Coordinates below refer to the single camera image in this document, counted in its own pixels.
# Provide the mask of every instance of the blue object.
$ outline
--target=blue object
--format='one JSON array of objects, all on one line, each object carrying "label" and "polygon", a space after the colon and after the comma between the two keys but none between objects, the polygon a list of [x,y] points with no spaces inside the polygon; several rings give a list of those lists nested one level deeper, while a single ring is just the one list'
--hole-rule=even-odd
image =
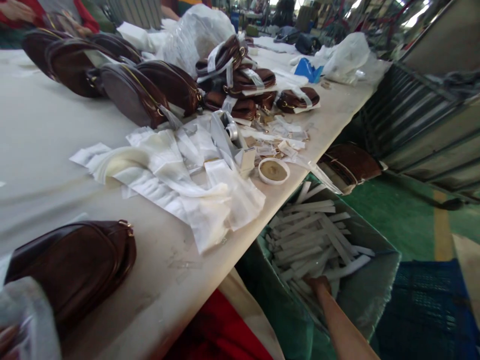
[{"label": "blue object", "polygon": [[400,263],[375,334],[382,360],[478,360],[480,334],[458,260]]},{"label": "blue object", "polygon": [[239,33],[239,23],[240,23],[240,13],[232,11],[230,13],[230,22],[233,25],[233,27],[235,28],[235,33],[238,34]]},{"label": "blue object", "polygon": [[322,75],[324,67],[320,66],[315,69],[308,59],[302,57],[298,62],[298,66],[295,69],[295,75],[301,75],[308,78],[308,82],[316,84],[320,82],[320,75]]}]

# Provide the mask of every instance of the plastic crate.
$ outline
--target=plastic crate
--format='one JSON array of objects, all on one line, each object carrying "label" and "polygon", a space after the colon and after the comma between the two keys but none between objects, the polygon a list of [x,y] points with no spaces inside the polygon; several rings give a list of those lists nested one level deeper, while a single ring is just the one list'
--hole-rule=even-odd
[{"label": "plastic crate", "polygon": [[382,360],[480,359],[479,335],[456,259],[400,264],[376,328]]}]

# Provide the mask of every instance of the white plastic bag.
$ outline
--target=white plastic bag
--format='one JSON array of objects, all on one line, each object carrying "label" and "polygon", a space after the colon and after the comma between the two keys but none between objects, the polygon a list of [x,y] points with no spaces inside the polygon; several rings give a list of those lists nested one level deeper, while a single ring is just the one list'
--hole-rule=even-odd
[{"label": "white plastic bag", "polygon": [[[327,53],[327,49],[324,51],[325,53],[322,56],[330,55]],[[356,71],[367,62],[369,55],[370,49],[365,34],[353,32],[334,49],[323,68],[322,74],[334,82],[355,85],[358,81]]]},{"label": "white plastic bag", "polygon": [[223,12],[203,4],[192,6],[167,31],[168,38],[157,50],[157,59],[177,65],[194,78],[197,61],[207,58],[218,44],[235,34],[234,26]]},{"label": "white plastic bag", "polygon": [[40,285],[31,277],[10,282],[0,291],[0,327],[15,325],[20,326],[15,338],[18,350],[15,359],[62,358],[52,308]]}]

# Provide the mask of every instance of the adhesive tape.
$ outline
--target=adhesive tape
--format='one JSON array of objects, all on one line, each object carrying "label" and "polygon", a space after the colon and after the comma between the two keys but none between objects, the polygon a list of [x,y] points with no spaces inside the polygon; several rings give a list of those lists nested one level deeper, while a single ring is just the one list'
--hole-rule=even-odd
[{"label": "adhesive tape", "polygon": [[269,185],[281,185],[290,176],[289,166],[282,160],[267,157],[258,164],[260,179]]}]

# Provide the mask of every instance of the red fabric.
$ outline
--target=red fabric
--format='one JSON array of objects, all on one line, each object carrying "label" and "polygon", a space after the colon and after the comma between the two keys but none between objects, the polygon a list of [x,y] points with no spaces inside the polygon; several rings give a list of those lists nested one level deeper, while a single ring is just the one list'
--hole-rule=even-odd
[{"label": "red fabric", "polygon": [[165,359],[272,360],[272,357],[225,296],[215,290]]},{"label": "red fabric", "polygon": [[[37,15],[33,25],[37,28],[45,27],[43,17],[45,11],[43,7],[37,0],[20,0],[21,3],[29,6],[33,12]],[[81,0],[74,0],[73,3],[75,4],[76,9],[78,10],[78,14],[80,15],[81,19],[83,20],[82,26],[89,28],[94,34],[100,31],[99,23],[93,18],[92,15],[88,12],[85,6],[82,4]],[[10,28],[19,29],[22,28],[24,25],[23,21],[11,21],[10,19],[6,18],[5,15],[0,11],[0,23],[3,23]]]}]

